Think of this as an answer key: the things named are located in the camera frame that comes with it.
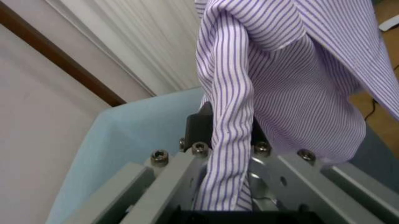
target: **white curtain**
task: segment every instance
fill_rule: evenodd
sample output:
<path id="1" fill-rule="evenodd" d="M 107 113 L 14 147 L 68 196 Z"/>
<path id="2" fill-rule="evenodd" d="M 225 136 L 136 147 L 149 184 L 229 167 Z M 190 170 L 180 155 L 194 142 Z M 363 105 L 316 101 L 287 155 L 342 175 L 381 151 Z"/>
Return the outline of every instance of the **white curtain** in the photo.
<path id="1" fill-rule="evenodd" d="M 152 94 L 199 86 L 193 0 L 46 1 Z"/>

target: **white wall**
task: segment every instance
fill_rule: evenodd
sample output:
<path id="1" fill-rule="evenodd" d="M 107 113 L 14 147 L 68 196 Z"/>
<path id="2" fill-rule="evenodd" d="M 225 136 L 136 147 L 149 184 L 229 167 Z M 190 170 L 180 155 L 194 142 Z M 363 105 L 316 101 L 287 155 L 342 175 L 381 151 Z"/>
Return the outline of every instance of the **white wall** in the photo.
<path id="1" fill-rule="evenodd" d="M 44 0 L 2 0 L 127 102 L 150 94 Z"/>
<path id="2" fill-rule="evenodd" d="M 44 223 L 71 161 L 109 106 L 0 27 L 0 219 Z"/>
<path id="3" fill-rule="evenodd" d="M 126 101 L 150 95 L 44 0 L 3 0 Z M 0 223 L 42 224 L 109 106 L 0 26 Z"/>

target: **shirt sleeve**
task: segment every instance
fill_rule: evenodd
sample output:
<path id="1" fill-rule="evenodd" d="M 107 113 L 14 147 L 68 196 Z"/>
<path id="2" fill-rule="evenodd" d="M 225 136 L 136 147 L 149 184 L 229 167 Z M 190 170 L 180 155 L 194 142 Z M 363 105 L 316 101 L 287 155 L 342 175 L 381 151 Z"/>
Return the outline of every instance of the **shirt sleeve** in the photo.
<path id="1" fill-rule="evenodd" d="M 219 14 L 214 29 L 214 77 L 208 93 L 214 111 L 213 152 L 194 208 L 236 210 L 248 170 L 254 114 L 249 38 L 244 26 L 226 12 Z"/>

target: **hole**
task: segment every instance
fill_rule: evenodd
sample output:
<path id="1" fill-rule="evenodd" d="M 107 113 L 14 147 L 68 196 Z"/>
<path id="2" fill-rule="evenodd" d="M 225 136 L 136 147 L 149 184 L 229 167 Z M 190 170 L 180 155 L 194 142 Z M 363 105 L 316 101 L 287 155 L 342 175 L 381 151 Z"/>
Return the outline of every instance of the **hole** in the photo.
<path id="1" fill-rule="evenodd" d="M 285 187 L 287 186 L 287 180 L 285 179 L 285 177 L 281 176 L 280 177 L 280 183 Z"/>
<path id="2" fill-rule="evenodd" d="M 300 204 L 298 207 L 299 212 L 307 212 L 309 211 L 309 206 L 307 204 Z"/>
<path id="3" fill-rule="evenodd" d="M 195 144 L 195 147 L 199 148 L 199 149 L 204 149 L 205 148 L 204 144 L 202 144 L 202 143 Z"/>
<path id="4" fill-rule="evenodd" d="M 162 152 L 162 151 L 156 151 L 155 153 L 154 153 L 154 156 L 155 157 L 160 157 L 160 156 L 163 156 L 164 155 L 164 152 Z"/>
<path id="5" fill-rule="evenodd" d="M 194 178 L 191 178 L 191 180 L 190 180 L 190 188 L 191 188 L 193 182 L 194 182 Z"/>

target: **brown wooden trim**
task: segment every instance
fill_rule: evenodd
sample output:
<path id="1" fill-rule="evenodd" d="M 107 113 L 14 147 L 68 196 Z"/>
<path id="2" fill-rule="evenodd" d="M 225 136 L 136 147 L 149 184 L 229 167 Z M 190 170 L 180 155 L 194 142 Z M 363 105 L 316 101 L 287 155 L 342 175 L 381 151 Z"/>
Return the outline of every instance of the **brown wooden trim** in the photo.
<path id="1" fill-rule="evenodd" d="M 3 26 L 23 39 L 42 55 L 64 70 L 91 92 L 111 106 L 119 106 L 126 102 L 105 86 L 100 80 L 83 68 L 79 63 L 47 39 L 33 26 L 27 23 L 12 9 L 0 1 L 0 22 Z"/>

